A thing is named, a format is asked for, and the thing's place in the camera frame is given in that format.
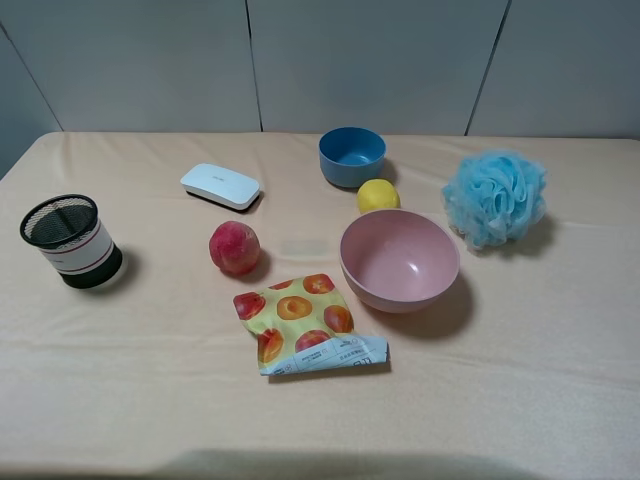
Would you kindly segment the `peach-print snack packet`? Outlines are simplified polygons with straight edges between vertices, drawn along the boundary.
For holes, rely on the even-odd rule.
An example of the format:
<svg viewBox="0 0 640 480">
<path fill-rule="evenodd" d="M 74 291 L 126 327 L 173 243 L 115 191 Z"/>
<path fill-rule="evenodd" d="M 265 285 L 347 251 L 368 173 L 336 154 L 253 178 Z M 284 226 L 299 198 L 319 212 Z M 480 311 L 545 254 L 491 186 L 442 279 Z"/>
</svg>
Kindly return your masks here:
<svg viewBox="0 0 640 480">
<path fill-rule="evenodd" d="M 308 275 L 239 294 L 233 305 L 257 341 L 262 376 L 386 364 L 386 339 L 363 336 L 333 280 Z"/>
</svg>

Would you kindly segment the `blue mesh bath loofah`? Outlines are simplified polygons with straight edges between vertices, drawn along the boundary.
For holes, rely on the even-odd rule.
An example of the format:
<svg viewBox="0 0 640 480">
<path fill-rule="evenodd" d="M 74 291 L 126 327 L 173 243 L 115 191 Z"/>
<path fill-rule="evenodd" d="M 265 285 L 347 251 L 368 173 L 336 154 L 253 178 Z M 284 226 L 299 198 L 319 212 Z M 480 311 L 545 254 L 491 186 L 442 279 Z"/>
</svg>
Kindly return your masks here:
<svg viewBox="0 0 640 480">
<path fill-rule="evenodd" d="M 540 163 L 513 151 L 463 159 L 442 188 L 449 226 L 475 251 L 521 239 L 546 213 L 546 175 Z"/>
</svg>

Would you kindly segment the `blue plastic bowl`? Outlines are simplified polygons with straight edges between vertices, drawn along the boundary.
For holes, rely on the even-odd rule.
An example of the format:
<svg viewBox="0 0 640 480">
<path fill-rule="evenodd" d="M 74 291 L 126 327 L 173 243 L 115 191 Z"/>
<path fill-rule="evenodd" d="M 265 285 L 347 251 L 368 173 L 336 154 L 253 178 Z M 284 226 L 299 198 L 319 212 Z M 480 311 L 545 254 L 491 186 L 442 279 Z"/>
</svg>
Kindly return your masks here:
<svg viewBox="0 0 640 480">
<path fill-rule="evenodd" d="M 320 169 L 334 186 L 357 189 L 377 178 L 384 166 L 386 143 L 377 133 L 360 127 L 340 127 L 318 142 Z"/>
</svg>

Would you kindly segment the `white and black eraser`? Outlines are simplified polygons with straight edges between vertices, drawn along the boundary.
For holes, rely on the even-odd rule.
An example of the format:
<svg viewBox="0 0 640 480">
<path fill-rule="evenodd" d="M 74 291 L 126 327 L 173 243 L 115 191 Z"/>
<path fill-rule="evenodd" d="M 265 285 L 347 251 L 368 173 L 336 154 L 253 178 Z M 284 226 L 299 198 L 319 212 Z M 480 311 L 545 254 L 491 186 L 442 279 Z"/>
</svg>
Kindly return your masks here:
<svg viewBox="0 0 640 480">
<path fill-rule="evenodd" d="M 213 164 L 194 166 L 180 183 L 188 194 L 234 211 L 248 209 L 261 191 L 257 180 Z"/>
</svg>

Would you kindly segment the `yellow lemon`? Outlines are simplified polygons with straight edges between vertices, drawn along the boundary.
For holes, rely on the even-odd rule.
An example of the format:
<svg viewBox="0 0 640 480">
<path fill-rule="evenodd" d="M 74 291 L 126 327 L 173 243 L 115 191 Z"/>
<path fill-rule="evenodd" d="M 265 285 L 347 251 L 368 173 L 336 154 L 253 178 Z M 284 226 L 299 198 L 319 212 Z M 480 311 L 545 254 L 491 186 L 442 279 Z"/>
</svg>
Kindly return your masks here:
<svg viewBox="0 0 640 480">
<path fill-rule="evenodd" d="M 400 207 L 400 197 L 392 183 L 385 179 L 366 181 L 356 195 L 357 207 L 361 214 Z"/>
</svg>

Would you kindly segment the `red peach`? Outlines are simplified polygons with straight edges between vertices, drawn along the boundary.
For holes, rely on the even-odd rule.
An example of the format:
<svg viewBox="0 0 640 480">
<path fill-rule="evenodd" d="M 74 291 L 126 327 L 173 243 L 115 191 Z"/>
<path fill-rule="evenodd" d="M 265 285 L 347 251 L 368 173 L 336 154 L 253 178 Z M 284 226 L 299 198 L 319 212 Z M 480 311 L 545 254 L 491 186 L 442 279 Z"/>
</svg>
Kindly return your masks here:
<svg viewBox="0 0 640 480">
<path fill-rule="evenodd" d="M 223 273 L 242 276 L 257 266 L 261 246 L 251 227 L 242 222 L 227 221 L 212 234 L 209 253 L 214 265 Z"/>
</svg>

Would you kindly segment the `pink plastic bowl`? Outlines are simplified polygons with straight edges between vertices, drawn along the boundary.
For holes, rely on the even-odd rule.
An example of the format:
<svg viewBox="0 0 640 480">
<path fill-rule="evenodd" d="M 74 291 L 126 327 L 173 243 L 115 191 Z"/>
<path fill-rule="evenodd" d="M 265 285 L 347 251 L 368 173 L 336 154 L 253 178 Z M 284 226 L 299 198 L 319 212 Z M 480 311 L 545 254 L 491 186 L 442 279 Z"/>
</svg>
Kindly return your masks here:
<svg viewBox="0 0 640 480">
<path fill-rule="evenodd" d="M 424 309 L 455 282 L 460 254 L 438 224 L 403 209 L 365 213 L 344 231 L 340 266 L 356 297 L 393 314 Z"/>
</svg>

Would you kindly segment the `black mesh pen holder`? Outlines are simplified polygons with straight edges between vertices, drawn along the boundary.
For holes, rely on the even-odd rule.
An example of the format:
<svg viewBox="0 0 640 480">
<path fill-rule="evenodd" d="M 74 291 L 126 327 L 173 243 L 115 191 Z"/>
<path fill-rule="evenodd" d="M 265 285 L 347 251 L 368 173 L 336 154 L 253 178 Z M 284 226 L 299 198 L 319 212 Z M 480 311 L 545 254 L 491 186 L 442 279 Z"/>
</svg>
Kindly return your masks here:
<svg viewBox="0 0 640 480">
<path fill-rule="evenodd" d="M 121 250 L 100 220 L 97 204 L 85 195 L 64 194 L 36 205 L 21 221 L 20 235 L 75 289 L 100 286 L 122 266 Z"/>
</svg>

